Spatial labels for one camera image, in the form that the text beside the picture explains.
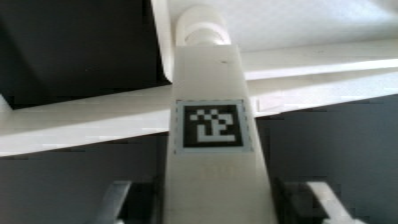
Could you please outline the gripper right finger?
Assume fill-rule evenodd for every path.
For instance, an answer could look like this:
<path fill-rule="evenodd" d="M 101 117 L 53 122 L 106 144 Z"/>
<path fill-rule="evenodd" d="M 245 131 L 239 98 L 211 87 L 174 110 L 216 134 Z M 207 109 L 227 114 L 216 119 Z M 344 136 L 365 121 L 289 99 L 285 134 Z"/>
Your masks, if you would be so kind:
<path fill-rule="evenodd" d="M 367 224 L 353 218 L 325 182 L 275 180 L 278 224 Z"/>

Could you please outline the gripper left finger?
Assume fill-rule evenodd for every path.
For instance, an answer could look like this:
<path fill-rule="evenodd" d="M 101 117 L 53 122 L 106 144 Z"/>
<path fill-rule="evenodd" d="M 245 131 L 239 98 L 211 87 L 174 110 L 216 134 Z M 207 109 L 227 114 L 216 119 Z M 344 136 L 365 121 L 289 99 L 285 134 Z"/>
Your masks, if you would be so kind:
<path fill-rule="evenodd" d="M 85 224 L 158 224 L 158 183 L 117 180 Z"/>

